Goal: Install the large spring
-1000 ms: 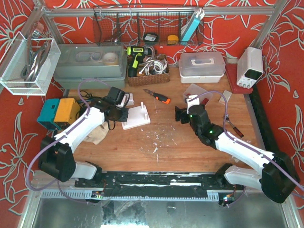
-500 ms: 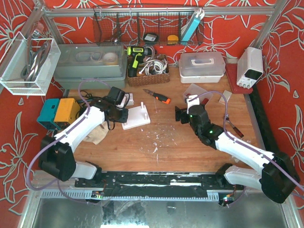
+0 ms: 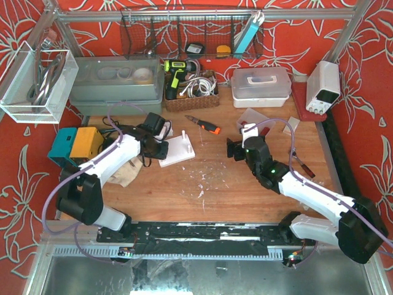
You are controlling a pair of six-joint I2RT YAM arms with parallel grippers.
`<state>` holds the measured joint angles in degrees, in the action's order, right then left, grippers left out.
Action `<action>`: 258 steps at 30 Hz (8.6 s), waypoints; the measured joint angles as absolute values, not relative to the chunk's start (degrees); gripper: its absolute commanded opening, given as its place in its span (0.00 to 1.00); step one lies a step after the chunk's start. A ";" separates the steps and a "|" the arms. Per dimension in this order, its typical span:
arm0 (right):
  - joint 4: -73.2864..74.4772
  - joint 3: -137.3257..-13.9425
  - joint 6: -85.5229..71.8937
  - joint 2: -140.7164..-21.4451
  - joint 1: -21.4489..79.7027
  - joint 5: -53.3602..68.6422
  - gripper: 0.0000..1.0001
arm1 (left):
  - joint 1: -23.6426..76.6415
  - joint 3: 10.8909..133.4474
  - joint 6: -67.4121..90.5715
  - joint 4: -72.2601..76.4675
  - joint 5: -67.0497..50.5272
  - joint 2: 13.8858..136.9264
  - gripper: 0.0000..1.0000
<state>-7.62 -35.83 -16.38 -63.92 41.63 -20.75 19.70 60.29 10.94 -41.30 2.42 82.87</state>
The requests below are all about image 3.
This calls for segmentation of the white peg base plate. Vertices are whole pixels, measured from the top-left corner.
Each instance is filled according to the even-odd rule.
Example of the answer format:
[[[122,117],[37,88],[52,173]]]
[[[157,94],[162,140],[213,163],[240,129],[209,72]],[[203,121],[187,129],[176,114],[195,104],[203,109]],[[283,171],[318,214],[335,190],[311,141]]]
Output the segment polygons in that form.
[[[195,157],[195,151],[185,130],[182,131],[181,135],[165,140],[165,143],[168,143],[166,159],[158,161],[162,168]]]

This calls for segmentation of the orange black handled pliers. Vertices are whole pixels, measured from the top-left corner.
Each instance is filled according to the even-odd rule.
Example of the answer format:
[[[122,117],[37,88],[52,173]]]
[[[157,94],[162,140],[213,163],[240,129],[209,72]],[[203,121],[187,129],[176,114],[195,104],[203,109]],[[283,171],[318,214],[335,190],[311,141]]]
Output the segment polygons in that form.
[[[198,126],[200,126],[202,129],[204,129],[210,133],[213,133],[215,135],[218,135],[221,131],[220,127],[218,127],[217,125],[215,125],[213,123],[198,119],[198,118],[190,116],[190,115],[185,115],[185,117],[188,120],[192,121],[194,124],[197,124]]]

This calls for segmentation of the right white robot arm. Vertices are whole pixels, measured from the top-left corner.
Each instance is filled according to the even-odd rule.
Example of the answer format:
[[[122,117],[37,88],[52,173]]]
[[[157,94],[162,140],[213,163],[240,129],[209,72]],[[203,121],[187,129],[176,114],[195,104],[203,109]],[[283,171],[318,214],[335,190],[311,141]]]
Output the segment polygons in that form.
[[[227,156],[245,161],[265,189],[298,200],[323,216],[289,213],[281,222],[287,240],[297,237],[335,245],[348,258],[365,264],[387,238],[387,228],[370,199],[332,192],[273,160],[264,137],[228,139]]]

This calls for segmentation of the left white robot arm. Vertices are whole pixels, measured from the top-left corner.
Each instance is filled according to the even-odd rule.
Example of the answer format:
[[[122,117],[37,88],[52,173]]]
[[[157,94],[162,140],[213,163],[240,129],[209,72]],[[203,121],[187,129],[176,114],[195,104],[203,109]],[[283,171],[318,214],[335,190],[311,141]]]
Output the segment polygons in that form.
[[[164,139],[171,122],[148,113],[137,126],[115,127],[119,136],[100,154],[78,167],[64,167],[56,187],[56,208],[85,225],[105,227],[127,237],[132,219],[104,204],[102,188],[109,178],[129,160],[166,159],[169,143]]]

